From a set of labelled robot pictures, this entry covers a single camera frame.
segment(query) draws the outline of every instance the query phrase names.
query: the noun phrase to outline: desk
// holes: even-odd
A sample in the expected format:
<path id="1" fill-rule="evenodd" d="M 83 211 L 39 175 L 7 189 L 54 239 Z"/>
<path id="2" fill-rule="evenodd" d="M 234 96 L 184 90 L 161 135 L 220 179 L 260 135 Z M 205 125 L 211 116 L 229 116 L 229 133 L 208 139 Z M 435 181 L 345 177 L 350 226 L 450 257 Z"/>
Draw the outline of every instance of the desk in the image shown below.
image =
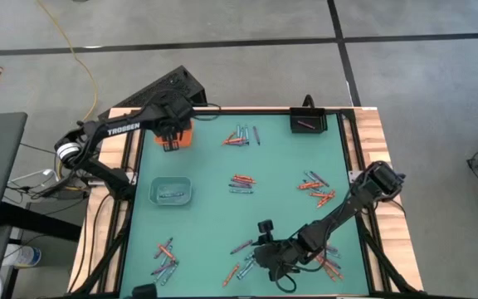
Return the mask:
<path id="1" fill-rule="evenodd" d="M 335 107 L 330 109 L 346 109 L 343 107 Z M 198 110 L 214 110 L 213 108 L 198 108 Z M 252 108 L 252 107 L 242 107 L 242 108 L 223 108 L 223 111 L 238 111 L 238 110 L 255 110 L 258 113 L 267 113 L 270 114 L 274 110 L 280 112 L 287 111 L 288 108 L 282 107 L 261 107 L 261 108 Z M 110 112 L 110 117 L 122 115 L 129 112 L 130 109 L 119 108 L 113 109 Z M 351 165 L 354 169 L 358 168 L 358 156 L 360 148 L 363 152 L 363 163 L 369 164 L 374 160 L 385 160 L 389 161 L 388 150 L 386 142 L 383 136 L 383 129 L 381 126 L 381 121 L 378 116 L 377 109 L 374 108 L 356 108 L 348 110 L 349 118 L 355 118 L 354 131 L 358 132 L 360 136 L 360 143 L 357 144 L 357 148 L 354 144 L 355 132 L 352 134 L 352 122 L 349 120 L 344 120 L 344 132 L 345 137 L 348 141 L 348 152 L 351 160 Z M 101 148 L 100 160 L 101 162 L 109 165 L 110 167 L 121 167 L 121 161 L 124 160 L 125 164 L 129 167 L 135 167 L 137 160 L 137 152 L 139 147 L 139 132 L 134 132 L 132 140 L 129 141 L 130 147 L 125 146 L 127 138 L 126 135 L 118 135 L 112 138 L 109 138 L 104 141 Z M 91 196 L 88 206 L 88 217 L 87 223 L 85 223 L 85 229 L 87 229 L 87 235 L 92 234 L 93 219 L 97 214 L 97 208 L 100 201 L 104 196 L 106 196 L 107 191 L 105 188 L 96 188 Z M 112 210 L 114 209 L 114 203 L 111 199 L 107 199 L 107 202 L 103 208 L 99 211 L 97 217 L 97 228 L 95 230 L 95 248 L 93 256 L 89 255 L 91 250 L 91 242 L 86 242 L 86 245 L 83 243 L 82 237 L 80 238 L 79 247 L 76 252 L 76 259 L 71 274 L 71 281 L 76 277 L 77 269 L 80 265 L 80 259 L 82 256 L 82 250 L 86 247 L 86 254 L 84 256 L 84 265 L 80 272 L 80 275 L 77 278 L 76 286 L 79 286 L 86 277 L 88 272 L 88 264 L 91 260 L 92 267 L 100 260 L 104 251 L 105 251 L 105 242 L 107 239 Z M 122 211 L 119 214 L 117 219 L 117 228 L 119 229 L 120 224 L 122 224 L 124 213 L 126 209 L 124 203 L 120 205 L 120 210 Z M 412 245 L 410 237 L 408 235 L 407 225 L 405 223 L 405 218 L 403 217 L 402 212 L 393 206 L 391 203 L 381 203 L 378 206 L 376 211 L 377 222 L 379 227 L 379 232 L 381 240 L 383 242 L 383 250 L 391 259 L 393 264 L 396 266 L 398 271 L 407 279 L 407 281 L 412 284 L 415 288 L 422 289 L 422 284 L 420 281 L 419 273 L 417 270 L 417 264 L 412 251 Z M 117 274 L 117 265 L 119 261 L 119 253 L 114 256 L 112 263 L 110 264 L 110 269 L 108 271 L 108 277 L 104 280 L 104 287 L 107 292 L 111 292 L 114 289 L 118 289 L 120 286 L 120 280 L 116 279 Z M 373 256 L 370 258 L 370 272 L 371 277 L 374 281 L 374 288 L 376 290 L 383 290 L 381 283 L 378 265 Z"/>

